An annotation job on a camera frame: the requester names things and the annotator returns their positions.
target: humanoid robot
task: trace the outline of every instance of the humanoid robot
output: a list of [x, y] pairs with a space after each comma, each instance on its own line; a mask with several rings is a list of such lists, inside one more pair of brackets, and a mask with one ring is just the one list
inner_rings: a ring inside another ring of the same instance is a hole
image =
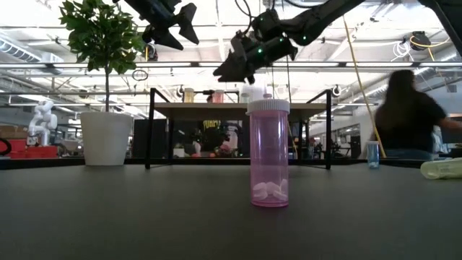
[[51, 108], [54, 106], [53, 101], [40, 101], [34, 108], [34, 118], [29, 123], [27, 130], [27, 146], [48, 146], [50, 145], [50, 130], [56, 129], [58, 119], [56, 115], [51, 113]]

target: white plant pot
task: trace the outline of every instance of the white plant pot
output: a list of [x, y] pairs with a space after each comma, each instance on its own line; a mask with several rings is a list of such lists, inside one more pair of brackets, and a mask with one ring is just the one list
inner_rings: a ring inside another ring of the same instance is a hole
[[133, 118], [119, 113], [86, 112], [80, 115], [85, 164], [123, 165]]

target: green leaves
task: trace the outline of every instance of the green leaves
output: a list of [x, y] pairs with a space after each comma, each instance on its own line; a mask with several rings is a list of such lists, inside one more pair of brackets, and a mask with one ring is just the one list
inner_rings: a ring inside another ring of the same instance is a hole
[[78, 63], [88, 60], [89, 71], [107, 66], [106, 74], [136, 69], [137, 51], [143, 51], [145, 43], [129, 13], [103, 0], [81, 4], [66, 0], [60, 11], [61, 24], [71, 31], [68, 45]]

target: water bottle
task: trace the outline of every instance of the water bottle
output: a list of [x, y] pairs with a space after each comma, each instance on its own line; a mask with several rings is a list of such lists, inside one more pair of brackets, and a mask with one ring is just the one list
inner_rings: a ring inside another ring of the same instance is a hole
[[368, 141], [367, 148], [367, 165], [369, 169], [378, 169], [379, 164], [379, 152], [378, 152], [378, 142], [377, 141]]

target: light green object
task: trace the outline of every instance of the light green object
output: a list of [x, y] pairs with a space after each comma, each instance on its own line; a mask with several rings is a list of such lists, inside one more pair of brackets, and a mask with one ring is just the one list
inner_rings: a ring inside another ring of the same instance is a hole
[[462, 178], [462, 158], [424, 162], [420, 172], [430, 180]]

